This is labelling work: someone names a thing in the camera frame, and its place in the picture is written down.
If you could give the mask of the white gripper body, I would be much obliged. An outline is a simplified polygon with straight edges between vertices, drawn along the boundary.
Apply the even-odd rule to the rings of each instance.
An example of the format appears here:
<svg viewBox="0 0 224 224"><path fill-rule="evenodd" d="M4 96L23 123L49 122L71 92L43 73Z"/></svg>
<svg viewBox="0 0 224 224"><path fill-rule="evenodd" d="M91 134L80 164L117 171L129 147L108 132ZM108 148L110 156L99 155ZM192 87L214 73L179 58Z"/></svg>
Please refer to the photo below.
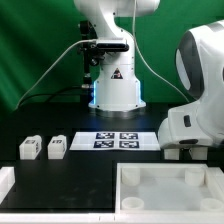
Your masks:
<svg viewBox="0 0 224 224"><path fill-rule="evenodd" d="M198 106L198 103L190 103L168 110L168 117L163 120L158 130L161 148L195 148L212 145L212 138L197 123Z"/></svg>

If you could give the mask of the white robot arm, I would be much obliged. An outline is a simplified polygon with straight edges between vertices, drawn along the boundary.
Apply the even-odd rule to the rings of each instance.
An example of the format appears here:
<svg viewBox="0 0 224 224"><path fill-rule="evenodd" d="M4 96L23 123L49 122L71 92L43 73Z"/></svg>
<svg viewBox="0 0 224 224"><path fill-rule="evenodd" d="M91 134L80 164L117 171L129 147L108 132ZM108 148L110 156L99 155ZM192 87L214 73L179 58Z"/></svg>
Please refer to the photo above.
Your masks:
<svg viewBox="0 0 224 224"><path fill-rule="evenodd" d="M145 106L134 73L135 40L116 17L154 12L160 0L74 0L96 31L100 75L89 107L107 115ZM172 108L158 131L163 149L224 145L224 20L188 30L176 50L176 68L193 103Z"/></svg>

